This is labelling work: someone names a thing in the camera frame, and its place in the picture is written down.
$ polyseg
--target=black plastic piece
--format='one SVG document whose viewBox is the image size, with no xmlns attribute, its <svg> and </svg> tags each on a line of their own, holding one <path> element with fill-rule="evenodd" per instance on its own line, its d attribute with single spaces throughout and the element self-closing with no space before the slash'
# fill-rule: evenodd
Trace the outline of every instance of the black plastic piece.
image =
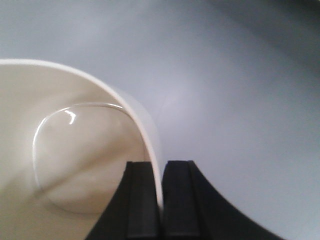
<svg viewBox="0 0 320 240">
<path fill-rule="evenodd" d="M 163 235 L 166 240 L 198 240 L 200 230 L 186 162 L 170 161 L 163 180 Z"/>
<path fill-rule="evenodd" d="M 127 162 L 122 180 L 85 240 L 157 240 L 159 210 L 150 162 Z"/>
<path fill-rule="evenodd" d="M 193 161 L 169 161 L 162 187 L 166 240 L 281 240 L 223 198 Z M 193 238 L 190 224 L 182 220 L 191 218 L 192 226 L 199 227 L 199 236 Z M 172 229 L 178 230 L 178 237 Z"/>
</svg>

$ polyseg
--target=liquid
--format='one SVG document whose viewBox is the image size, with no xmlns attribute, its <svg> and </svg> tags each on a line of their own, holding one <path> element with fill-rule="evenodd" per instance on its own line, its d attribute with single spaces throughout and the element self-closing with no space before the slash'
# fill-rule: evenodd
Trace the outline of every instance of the liquid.
<svg viewBox="0 0 320 240">
<path fill-rule="evenodd" d="M 84 103 L 58 110 L 39 124 L 33 168 L 40 193 L 74 213 L 101 213 L 127 161 L 143 161 L 145 146 L 121 106 Z"/>
</svg>

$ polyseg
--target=white table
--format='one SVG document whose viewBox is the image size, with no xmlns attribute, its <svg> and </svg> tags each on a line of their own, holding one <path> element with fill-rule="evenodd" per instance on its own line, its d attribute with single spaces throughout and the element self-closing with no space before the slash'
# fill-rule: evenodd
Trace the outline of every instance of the white table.
<svg viewBox="0 0 320 240">
<path fill-rule="evenodd" d="M 316 240 L 320 34 L 294 10 L 261 0 L 0 1 L 0 58 L 66 64 L 129 93 L 157 125 L 162 170 L 195 160 L 253 220 Z"/>
</svg>

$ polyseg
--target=ceramic cup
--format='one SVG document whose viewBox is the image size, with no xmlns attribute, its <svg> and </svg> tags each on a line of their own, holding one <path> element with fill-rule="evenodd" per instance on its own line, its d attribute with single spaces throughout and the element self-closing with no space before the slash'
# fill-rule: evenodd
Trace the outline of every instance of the ceramic cup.
<svg viewBox="0 0 320 240">
<path fill-rule="evenodd" d="M 65 65 L 0 60 L 0 239 L 84 239 L 127 161 L 151 161 L 158 205 L 160 146 L 132 97 Z"/>
</svg>

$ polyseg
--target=white cup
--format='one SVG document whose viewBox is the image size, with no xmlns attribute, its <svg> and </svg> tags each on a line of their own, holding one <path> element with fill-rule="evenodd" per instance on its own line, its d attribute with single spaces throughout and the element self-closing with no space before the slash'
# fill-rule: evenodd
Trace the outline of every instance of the white cup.
<svg viewBox="0 0 320 240">
<path fill-rule="evenodd" d="M 97 131 L 102 131 L 104 134 L 102 138 L 106 133 L 109 134 L 107 137 L 110 139 L 119 137 L 118 128 L 120 132 L 122 131 L 120 138 L 126 135 L 126 131 L 131 132 L 133 138 L 127 139 L 124 144 L 121 143 L 121 148 L 132 147 L 130 141 L 134 139 L 136 132 L 140 134 L 139 149 L 141 147 L 143 150 L 141 161 L 152 163 L 157 201 L 162 208 L 161 177 L 158 167 L 161 151 L 156 128 L 151 117 L 139 103 L 123 92 L 118 93 L 119 90 L 114 91 L 95 77 L 65 65 L 29 59 L 0 60 L 0 239 L 85 238 L 99 218 L 101 205 L 97 205 L 95 199 L 88 200 L 90 196 L 78 202 L 74 197 L 90 195 L 93 190 L 97 191 L 96 186 L 106 187 L 112 196 L 115 186 L 121 179 L 125 162 L 131 161 L 132 156 L 137 158 L 141 153 L 136 153 L 133 149 L 131 155 L 122 154 L 114 159 L 109 169 L 108 165 L 99 165 L 100 161 L 94 168 L 99 169 L 100 175 L 96 174 L 96 170 L 87 171 L 66 184 L 64 181 L 59 182 L 58 187 L 52 187 L 55 191 L 51 191 L 50 187 L 46 190 L 47 186 L 44 185 L 50 185 L 50 181 L 57 177 L 57 173 L 63 175 L 61 170 L 65 167 L 64 164 L 77 163 L 77 155 L 68 158 L 69 151 L 74 151 L 75 145 L 87 144 L 88 151 L 93 151 L 92 146 L 101 148 L 103 139 L 95 139 Z M 69 128 L 66 131 L 60 128 L 53 129 L 50 132 L 52 125 L 49 127 L 44 125 L 49 123 L 49 119 L 55 120 L 53 126 L 58 124 L 62 119 L 57 115 L 59 113 L 65 112 L 63 118 L 67 114 L 72 118 L 71 110 L 79 109 L 79 106 L 92 107 L 91 105 L 99 107 L 103 114 L 99 116 L 97 113 L 97 116 L 86 119 L 91 126 L 101 123 L 97 124 L 97 127 L 102 126 L 102 130 L 100 128 L 95 130 L 94 127 L 86 128 L 87 122 L 82 122 L 78 130 L 76 128 L 71 130 L 76 137 L 61 141 L 58 137 L 68 133 Z M 113 111 L 115 115 L 110 116 L 110 112 L 100 107 L 108 108 L 108 111 Z M 49 118 L 50 116 L 58 116 L 58 120 Z M 121 126 L 124 126 L 124 123 L 118 117 L 127 121 L 126 130 L 122 130 Z M 118 122 L 120 125 L 117 128 L 114 124 Z M 43 144 L 49 141 L 50 147 Z M 109 183 L 107 185 L 102 183 L 100 186 L 97 181 L 101 179 L 96 175 L 102 176 L 105 170 L 109 171 L 109 178 L 106 179 Z M 86 185 L 87 182 L 88 186 L 80 192 L 74 191 L 71 199 L 70 194 L 77 188 L 77 184 Z"/>
</svg>

